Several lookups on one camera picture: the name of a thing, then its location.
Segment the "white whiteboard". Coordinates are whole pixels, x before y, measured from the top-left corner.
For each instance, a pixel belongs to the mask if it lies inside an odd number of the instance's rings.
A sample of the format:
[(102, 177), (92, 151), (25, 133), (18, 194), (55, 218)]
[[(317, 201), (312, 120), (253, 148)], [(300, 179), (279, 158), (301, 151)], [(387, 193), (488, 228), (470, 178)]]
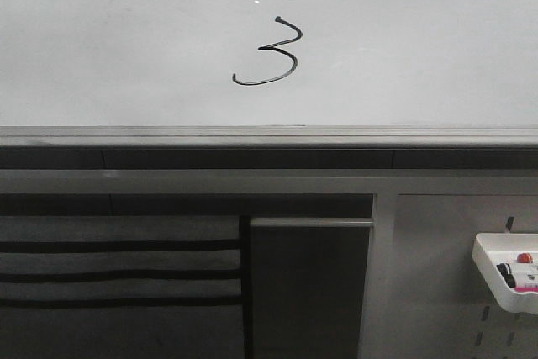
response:
[(537, 145), (537, 0), (1, 0), (1, 143)]

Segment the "grey hanging panel with rod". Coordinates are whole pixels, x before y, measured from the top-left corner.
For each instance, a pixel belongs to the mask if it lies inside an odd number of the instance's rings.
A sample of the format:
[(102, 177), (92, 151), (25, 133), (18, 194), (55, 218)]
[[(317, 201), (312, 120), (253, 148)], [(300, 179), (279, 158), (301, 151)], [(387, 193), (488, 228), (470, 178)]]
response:
[(310, 219), (251, 228), (256, 358), (355, 358), (370, 229)]

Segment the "white pegboard panel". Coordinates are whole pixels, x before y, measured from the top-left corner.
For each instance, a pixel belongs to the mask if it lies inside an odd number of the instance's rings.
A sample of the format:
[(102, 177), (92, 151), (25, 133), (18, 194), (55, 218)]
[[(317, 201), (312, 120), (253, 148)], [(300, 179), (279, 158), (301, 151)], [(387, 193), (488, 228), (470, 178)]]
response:
[(537, 231), (537, 199), (402, 196), (390, 265), (390, 358), (535, 358), (537, 318), (501, 309), (473, 260), (476, 234)]

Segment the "white plastic tray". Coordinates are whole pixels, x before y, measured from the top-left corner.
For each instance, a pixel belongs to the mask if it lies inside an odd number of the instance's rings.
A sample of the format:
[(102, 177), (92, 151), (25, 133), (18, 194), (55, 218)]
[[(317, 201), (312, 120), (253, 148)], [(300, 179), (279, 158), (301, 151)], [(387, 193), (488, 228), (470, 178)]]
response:
[(479, 233), (472, 259), (482, 274), (498, 305), (511, 313), (537, 313), (537, 288), (510, 288), (497, 269), (500, 263), (517, 263), (517, 255), (531, 252), (537, 260), (537, 235), (513, 233)]

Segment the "black capped marker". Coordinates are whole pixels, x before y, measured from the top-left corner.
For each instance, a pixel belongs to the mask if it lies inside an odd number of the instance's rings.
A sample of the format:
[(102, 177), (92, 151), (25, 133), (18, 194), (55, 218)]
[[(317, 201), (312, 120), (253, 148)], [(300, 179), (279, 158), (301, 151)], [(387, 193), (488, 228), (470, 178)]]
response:
[(510, 288), (537, 288), (537, 265), (529, 263), (500, 263), (498, 271)]

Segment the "red capped marker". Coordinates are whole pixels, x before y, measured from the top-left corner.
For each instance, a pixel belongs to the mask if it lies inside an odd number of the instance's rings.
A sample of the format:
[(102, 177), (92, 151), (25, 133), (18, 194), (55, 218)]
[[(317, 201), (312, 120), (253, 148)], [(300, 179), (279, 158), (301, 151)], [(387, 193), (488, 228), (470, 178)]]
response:
[(516, 262), (521, 263), (521, 264), (533, 264), (533, 263), (537, 263), (537, 260), (533, 253), (521, 252), (517, 255)]

